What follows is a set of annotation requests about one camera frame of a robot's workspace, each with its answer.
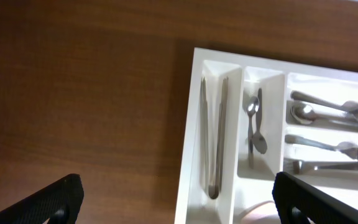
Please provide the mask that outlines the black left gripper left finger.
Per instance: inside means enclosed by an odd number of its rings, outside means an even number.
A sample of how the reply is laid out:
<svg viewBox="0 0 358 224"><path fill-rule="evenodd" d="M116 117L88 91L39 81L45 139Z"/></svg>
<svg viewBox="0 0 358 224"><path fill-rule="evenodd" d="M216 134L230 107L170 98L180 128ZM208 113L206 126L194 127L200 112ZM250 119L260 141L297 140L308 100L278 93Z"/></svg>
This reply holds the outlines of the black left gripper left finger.
<svg viewBox="0 0 358 224"><path fill-rule="evenodd" d="M84 199L80 175L68 174L0 211L0 223L75 224Z"/></svg>

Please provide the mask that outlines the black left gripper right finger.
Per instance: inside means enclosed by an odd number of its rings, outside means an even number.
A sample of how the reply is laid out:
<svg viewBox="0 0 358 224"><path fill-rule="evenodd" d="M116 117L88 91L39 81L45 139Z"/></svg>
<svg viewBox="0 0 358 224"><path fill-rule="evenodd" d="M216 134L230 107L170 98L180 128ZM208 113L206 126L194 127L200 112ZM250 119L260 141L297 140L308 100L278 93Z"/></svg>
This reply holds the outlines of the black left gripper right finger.
<svg viewBox="0 0 358 224"><path fill-rule="evenodd" d="M358 224L358 210L287 172L276 174L272 195L284 224Z"/></svg>

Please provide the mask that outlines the pink plastic knife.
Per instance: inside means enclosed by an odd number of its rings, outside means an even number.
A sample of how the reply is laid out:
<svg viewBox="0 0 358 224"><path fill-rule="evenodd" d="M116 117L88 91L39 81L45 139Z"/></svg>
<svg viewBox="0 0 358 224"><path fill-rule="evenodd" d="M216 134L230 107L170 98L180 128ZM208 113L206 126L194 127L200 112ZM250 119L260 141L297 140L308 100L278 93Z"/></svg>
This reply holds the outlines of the pink plastic knife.
<svg viewBox="0 0 358 224"><path fill-rule="evenodd" d="M276 205L273 201L260 203L245 212L239 220L240 224L281 224Z"/></svg>

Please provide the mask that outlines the silver fork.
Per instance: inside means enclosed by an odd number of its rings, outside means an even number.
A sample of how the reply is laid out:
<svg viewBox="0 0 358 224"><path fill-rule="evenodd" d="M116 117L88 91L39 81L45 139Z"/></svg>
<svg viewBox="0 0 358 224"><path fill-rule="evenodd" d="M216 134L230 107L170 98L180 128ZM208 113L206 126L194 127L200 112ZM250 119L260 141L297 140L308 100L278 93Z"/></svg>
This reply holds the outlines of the silver fork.
<svg viewBox="0 0 358 224"><path fill-rule="evenodd" d="M358 172L358 161L346 162L318 162L303 161L298 159L287 159L283 161L283 171L291 174L305 174L311 171L335 170Z"/></svg>
<svg viewBox="0 0 358 224"><path fill-rule="evenodd" d="M333 146L293 134L286 134L285 142L289 144L300 144L304 146L317 147L328 151L340 152L345 154L347 157L358 161L358 145L351 142L341 142L337 146Z"/></svg>

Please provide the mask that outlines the small silver teaspoon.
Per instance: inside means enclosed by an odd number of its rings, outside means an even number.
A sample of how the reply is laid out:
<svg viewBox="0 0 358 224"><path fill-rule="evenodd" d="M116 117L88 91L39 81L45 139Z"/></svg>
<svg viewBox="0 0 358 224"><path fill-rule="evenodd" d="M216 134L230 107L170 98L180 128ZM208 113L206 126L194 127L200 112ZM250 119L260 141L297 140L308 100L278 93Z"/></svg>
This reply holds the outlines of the small silver teaspoon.
<svg viewBox="0 0 358 224"><path fill-rule="evenodd" d="M254 146L256 148L256 150L261 153L261 154L265 154L267 152L267 142L264 138L264 136L261 133L261 124L262 124L262 89L259 88L258 89L258 94L257 97L259 99L259 109L256 112L256 132L253 135L253 143Z"/></svg>

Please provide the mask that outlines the metal tweezers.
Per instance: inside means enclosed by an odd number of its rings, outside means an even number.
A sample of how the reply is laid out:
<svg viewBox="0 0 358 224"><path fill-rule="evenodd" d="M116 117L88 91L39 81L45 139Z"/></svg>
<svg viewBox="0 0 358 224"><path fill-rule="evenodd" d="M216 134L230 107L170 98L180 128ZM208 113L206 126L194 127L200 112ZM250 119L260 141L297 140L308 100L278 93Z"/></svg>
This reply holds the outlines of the metal tweezers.
<svg viewBox="0 0 358 224"><path fill-rule="evenodd" d="M206 79L201 79L200 85L200 125L201 143L204 150L204 171L205 171L205 193L210 199L217 199L222 189L223 161L224 161L224 142L226 133L226 111L228 95L228 78L222 82L221 102L219 104L218 131L216 143L216 157L214 167L214 177L210 174L209 158L209 123L208 123L208 101L207 101Z"/></svg>

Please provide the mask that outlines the large silver spoon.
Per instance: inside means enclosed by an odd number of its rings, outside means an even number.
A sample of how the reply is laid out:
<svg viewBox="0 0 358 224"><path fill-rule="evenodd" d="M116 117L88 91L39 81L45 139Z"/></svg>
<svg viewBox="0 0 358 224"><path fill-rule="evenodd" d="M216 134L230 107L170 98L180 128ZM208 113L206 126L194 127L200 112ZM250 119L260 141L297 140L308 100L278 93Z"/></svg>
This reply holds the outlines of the large silver spoon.
<svg viewBox="0 0 358 224"><path fill-rule="evenodd" d="M328 102L326 100L322 100L320 98L317 98L317 97L314 97L311 95L307 95L305 93L302 93L302 92L299 92L296 90L293 90L291 92L290 96L293 100L305 101L305 102L325 106L328 108L332 108L335 110L343 111L343 112L347 113L351 118L353 118L358 123L358 105L354 105L354 106L337 105L337 104Z"/></svg>
<svg viewBox="0 0 358 224"><path fill-rule="evenodd" d="M350 121L346 118L340 118L337 116L316 113L310 105L293 105L290 109L290 114L298 123L304 125L310 125L317 120L324 120L330 123L358 128L358 123L355 121Z"/></svg>

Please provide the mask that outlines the small bent metal spoon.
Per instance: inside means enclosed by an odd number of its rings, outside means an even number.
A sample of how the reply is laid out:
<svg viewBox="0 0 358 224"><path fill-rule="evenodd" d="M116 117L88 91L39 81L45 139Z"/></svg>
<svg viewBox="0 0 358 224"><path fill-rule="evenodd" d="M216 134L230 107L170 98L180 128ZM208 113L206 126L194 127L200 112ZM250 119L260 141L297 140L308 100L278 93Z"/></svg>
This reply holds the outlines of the small bent metal spoon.
<svg viewBox="0 0 358 224"><path fill-rule="evenodd" d="M259 103L259 99L257 96L252 96L246 104L246 113L247 113L248 119L249 119L248 141L247 141L248 142L248 163L249 163L249 167L251 169L254 168L254 145L252 142L254 130L253 130L252 118L253 118L253 115L255 115L256 112L258 112L259 105L260 105L260 103Z"/></svg>

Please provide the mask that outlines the white plastic cutlery tray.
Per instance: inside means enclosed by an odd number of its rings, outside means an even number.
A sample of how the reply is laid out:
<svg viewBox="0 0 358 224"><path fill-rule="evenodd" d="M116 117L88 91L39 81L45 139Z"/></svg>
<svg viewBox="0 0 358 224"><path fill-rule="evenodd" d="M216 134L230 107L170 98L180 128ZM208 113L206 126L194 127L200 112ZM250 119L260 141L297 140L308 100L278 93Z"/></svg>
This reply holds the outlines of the white plastic cutlery tray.
<svg viewBox="0 0 358 224"><path fill-rule="evenodd" d="M228 78L223 183L217 199L205 193L204 150L201 143L200 85L205 77L208 101L210 174L214 177L219 104L222 82ZM262 89L261 133L267 152L254 146L254 168L248 163L246 104ZM355 121L347 113L325 106L293 100L293 90L345 106L358 105L358 73L299 63L195 49L186 119L176 223L239 223L245 212L273 201L275 176L283 161L357 161L340 152L285 142L286 134L337 146L358 145L358 128L317 120L298 123L290 114L293 105L312 106L319 114ZM358 172L319 170L293 174L326 194L358 209Z"/></svg>

